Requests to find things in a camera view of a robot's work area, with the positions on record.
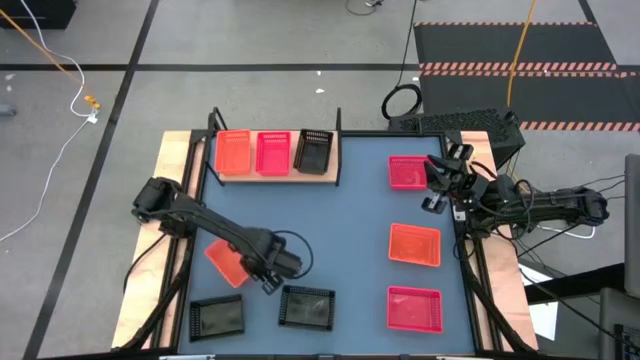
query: blue table surface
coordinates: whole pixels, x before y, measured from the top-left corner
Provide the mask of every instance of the blue table surface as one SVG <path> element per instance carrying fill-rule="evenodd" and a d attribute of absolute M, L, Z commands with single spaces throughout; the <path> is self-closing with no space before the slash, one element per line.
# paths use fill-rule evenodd
<path fill-rule="evenodd" d="M 287 284 L 336 292 L 331 332 L 278 326 L 281 290 L 268 296 L 251 279 L 232 288 L 204 256 L 216 239 L 198 231 L 192 263 L 180 354 L 469 354 L 473 353 L 460 265 L 453 257 L 453 221 L 423 211 L 424 191 L 393 191 L 390 155 L 441 155 L 437 138 L 343 138 L 340 186 L 333 184 L 227 184 L 207 177 L 208 207 L 244 226 L 292 230 L 313 247 L 315 264 L 302 279 Z M 389 260 L 392 223 L 437 228 L 442 264 L 425 267 Z M 308 251 L 287 237 L 287 250 L 308 264 Z M 387 327 L 387 288 L 409 286 L 441 291 L 442 334 Z M 189 303 L 242 294 L 245 333 L 191 342 Z"/>

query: black basket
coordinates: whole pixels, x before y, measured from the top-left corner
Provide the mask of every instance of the black basket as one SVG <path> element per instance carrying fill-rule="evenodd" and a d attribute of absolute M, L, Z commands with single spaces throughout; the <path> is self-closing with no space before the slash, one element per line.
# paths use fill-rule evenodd
<path fill-rule="evenodd" d="M 285 285 L 278 325 L 310 330 L 333 330 L 336 292 Z"/>
<path fill-rule="evenodd" d="M 242 295 L 191 302 L 191 341 L 243 333 Z"/>
<path fill-rule="evenodd" d="M 329 168 L 333 133 L 319 130 L 300 131 L 294 169 L 301 173 L 323 175 Z"/>

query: table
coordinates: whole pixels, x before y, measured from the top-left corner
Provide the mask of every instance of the table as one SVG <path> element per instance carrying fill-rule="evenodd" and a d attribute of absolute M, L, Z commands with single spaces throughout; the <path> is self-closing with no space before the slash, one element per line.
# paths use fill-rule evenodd
<path fill-rule="evenodd" d="M 189 183 L 188 193 L 196 195 L 198 188 L 197 179 L 202 169 L 200 160 L 205 152 L 205 145 L 200 138 L 202 133 L 181 131 L 166 132 L 161 144 L 158 162 L 154 176 L 164 176 L 181 181 L 185 173 L 192 179 Z M 463 132 L 463 142 L 474 145 L 474 161 L 479 161 L 494 168 L 491 149 L 486 133 Z M 187 152 L 190 149 L 190 141 L 195 142 L 191 147 L 193 151 L 192 163 L 187 163 Z M 141 227 L 138 244 L 134 258 L 144 251 L 159 235 L 157 223 L 149 223 Z M 518 270 L 517 258 L 512 245 L 499 237 L 491 237 L 483 242 L 486 267 L 491 283 L 494 301 L 505 315 L 513 328 L 529 345 L 537 347 L 533 326 L 529 316 L 528 305 L 524 293 L 522 280 Z M 129 286 L 125 293 L 118 325 L 114 335 L 113 346 L 126 342 L 146 319 L 148 313 L 156 304 L 161 285 L 163 272 L 169 255 L 176 256 L 178 263 L 181 261 L 182 249 L 185 241 L 177 241 L 177 251 L 170 254 L 169 243 L 164 242 L 155 251 L 148 255 L 147 259 L 139 264 L 129 279 Z M 171 330 L 174 325 L 174 317 L 177 314 L 176 304 L 172 304 L 166 312 L 162 323 L 163 330 L 156 342 L 160 346 L 169 346 L 171 342 Z M 492 338 L 486 314 L 482 306 L 476 300 L 482 347 L 492 349 Z"/>

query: pink basket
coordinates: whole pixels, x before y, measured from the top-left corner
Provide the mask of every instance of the pink basket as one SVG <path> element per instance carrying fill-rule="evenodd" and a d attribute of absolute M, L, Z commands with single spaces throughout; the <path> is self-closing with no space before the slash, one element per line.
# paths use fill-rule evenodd
<path fill-rule="evenodd" d="M 389 286 L 387 326 L 442 334 L 442 295 L 438 290 Z"/>
<path fill-rule="evenodd" d="M 289 132 L 258 133 L 256 171 L 264 176 L 283 176 L 291 168 L 291 134 Z"/>
<path fill-rule="evenodd" d="M 393 190 L 426 190 L 426 156 L 389 156 L 389 184 Z"/>

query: shelf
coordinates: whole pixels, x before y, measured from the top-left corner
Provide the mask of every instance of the shelf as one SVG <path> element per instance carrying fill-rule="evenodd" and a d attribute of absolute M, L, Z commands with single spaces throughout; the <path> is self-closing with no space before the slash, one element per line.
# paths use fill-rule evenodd
<path fill-rule="evenodd" d="M 335 183 L 338 180 L 338 143 L 340 139 L 337 131 L 332 131 L 333 141 L 331 143 L 331 156 L 329 157 L 329 169 L 324 175 L 303 174 L 293 168 L 293 161 L 298 147 L 300 131 L 289 131 L 291 134 L 291 170 L 287 176 L 262 176 L 256 172 L 256 154 L 258 146 L 258 133 L 261 132 L 282 132 L 282 130 L 258 131 L 252 130 L 251 137 L 251 170 L 247 175 L 223 175 L 218 174 L 220 181 L 225 183 L 234 182 L 264 182 L 264 183 Z"/>

